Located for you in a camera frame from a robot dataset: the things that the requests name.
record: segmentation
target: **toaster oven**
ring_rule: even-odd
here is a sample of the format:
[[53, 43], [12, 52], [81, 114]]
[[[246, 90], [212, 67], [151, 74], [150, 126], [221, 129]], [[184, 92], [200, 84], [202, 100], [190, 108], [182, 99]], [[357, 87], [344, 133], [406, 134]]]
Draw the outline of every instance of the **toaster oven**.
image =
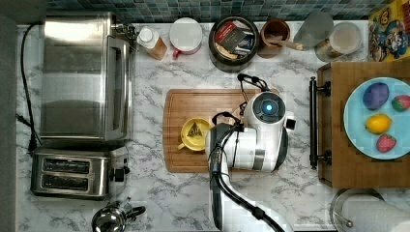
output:
[[111, 13], [47, 16], [42, 139], [131, 138], [134, 31], [119, 28]]
[[128, 150], [38, 148], [33, 154], [31, 191], [39, 196], [105, 200], [123, 191]]

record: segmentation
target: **toaster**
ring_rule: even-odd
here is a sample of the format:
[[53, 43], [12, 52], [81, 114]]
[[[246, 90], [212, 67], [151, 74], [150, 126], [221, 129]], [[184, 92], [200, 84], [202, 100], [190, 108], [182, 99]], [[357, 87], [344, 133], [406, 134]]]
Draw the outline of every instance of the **toaster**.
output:
[[128, 150], [55, 149], [33, 153], [31, 191], [38, 196], [105, 200], [126, 186]]

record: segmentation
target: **yellow lemon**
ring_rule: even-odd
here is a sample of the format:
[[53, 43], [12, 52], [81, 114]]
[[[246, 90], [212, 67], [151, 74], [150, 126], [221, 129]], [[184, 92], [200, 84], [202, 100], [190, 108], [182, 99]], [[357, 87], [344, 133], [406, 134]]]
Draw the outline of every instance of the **yellow lemon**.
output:
[[389, 129], [392, 119], [386, 114], [374, 114], [366, 120], [366, 129], [372, 133], [382, 133]]

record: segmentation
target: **wooden cutting board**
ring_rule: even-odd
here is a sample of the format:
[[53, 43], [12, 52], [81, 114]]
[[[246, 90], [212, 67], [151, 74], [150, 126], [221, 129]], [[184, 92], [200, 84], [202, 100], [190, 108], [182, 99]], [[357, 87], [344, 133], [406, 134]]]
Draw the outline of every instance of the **wooden cutting board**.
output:
[[[260, 91], [246, 90], [250, 99]], [[212, 118], [220, 112], [238, 111], [244, 102], [239, 89], [171, 89], [163, 110], [163, 152], [166, 168], [170, 172], [207, 172], [208, 158], [205, 151], [194, 152], [188, 148], [178, 150], [182, 143], [181, 128], [190, 118], [203, 118], [212, 124]]]

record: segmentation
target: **wooden tray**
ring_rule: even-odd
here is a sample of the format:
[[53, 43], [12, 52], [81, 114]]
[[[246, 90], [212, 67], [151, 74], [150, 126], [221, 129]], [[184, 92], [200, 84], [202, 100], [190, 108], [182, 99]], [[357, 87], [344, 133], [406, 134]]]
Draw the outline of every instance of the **wooden tray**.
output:
[[[251, 98], [259, 90], [247, 90]], [[203, 118], [212, 124], [212, 118], [220, 112], [233, 113], [244, 102], [241, 90], [171, 89], [167, 93], [163, 110], [163, 153], [166, 168], [170, 172], [207, 172], [208, 158], [205, 151], [194, 152], [188, 148], [178, 150], [182, 143], [181, 128], [190, 118]]]
[[338, 189], [409, 188], [410, 156], [380, 160], [366, 156], [347, 137], [344, 106], [352, 92], [374, 77], [410, 83], [410, 60], [334, 62], [318, 70], [318, 86], [332, 82], [332, 94], [318, 95], [318, 153], [332, 152], [332, 164], [319, 161], [319, 179]]

